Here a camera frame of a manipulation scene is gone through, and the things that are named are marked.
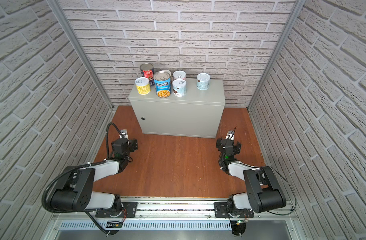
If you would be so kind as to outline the yellow labelled can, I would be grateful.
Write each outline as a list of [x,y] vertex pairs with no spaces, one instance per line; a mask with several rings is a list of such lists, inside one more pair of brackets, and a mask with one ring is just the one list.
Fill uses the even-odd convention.
[[134,83],[140,95],[147,95],[150,93],[150,83],[148,78],[138,78],[134,81]]

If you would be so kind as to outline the blue soup can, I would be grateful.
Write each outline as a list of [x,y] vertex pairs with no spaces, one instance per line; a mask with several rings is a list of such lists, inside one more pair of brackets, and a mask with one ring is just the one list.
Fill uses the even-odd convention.
[[171,95],[170,73],[165,71],[156,72],[153,75],[156,95],[159,98],[167,98]]

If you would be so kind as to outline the red tomato can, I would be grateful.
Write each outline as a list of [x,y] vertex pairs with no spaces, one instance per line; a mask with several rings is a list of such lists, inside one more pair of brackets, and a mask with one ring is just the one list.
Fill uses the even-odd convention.
[[154,86],[154,67],[151,63],[144,63],[140,66],[141,75],[149,79],[149,84]]

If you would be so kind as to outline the white flat-lid can front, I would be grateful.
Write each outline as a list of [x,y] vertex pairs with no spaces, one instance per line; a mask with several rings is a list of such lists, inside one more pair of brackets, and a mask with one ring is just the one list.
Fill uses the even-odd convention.
[[165,72],[165,73],[168,73],[169,75],[170,75],[170,77],[172,77],[172,73],[171,73],[171,71],[169,71],[169,70],[161,70],[162,72]]

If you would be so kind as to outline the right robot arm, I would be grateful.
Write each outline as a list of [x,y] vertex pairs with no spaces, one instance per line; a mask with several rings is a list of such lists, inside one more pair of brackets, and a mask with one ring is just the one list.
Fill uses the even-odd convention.
[[240,211],[252,210],[255,213],[284,208],[286,197],[271,167],[254,167],[237,160],[241,143],[234,144],[231,139],[217,139],[220,152],[219,165],[226,174],[245,182],[246,192],[235,194],[228,199],[229,212],[239,215]]

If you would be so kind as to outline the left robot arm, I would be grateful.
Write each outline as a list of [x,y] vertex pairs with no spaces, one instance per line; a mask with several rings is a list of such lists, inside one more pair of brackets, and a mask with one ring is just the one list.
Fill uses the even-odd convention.
[[120,138],[111,143],[112,153],[98,163],[69,166],[56,177],[42,195],[42,205],[49,212],[71,213],[107,210],[117,216],[123,212],[119,195],[93,191],[93,184],[119,174],[132,161],[130,153],[138,149],[136,139]]

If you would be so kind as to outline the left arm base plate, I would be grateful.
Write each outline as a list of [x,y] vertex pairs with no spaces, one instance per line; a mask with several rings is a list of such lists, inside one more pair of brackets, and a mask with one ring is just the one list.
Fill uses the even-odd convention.
[[137,211],[137,202],[121,202],[119,207],[112,207],[110,209],[98,209],[96,211],[96,218],[134,218]]

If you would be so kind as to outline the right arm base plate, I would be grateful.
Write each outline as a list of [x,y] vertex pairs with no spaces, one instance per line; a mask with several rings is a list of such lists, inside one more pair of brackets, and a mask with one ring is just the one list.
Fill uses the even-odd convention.
[[236,209],[231,203],[215,202],[214,210],[216,218],[251,219],[255,214],[250,209]]

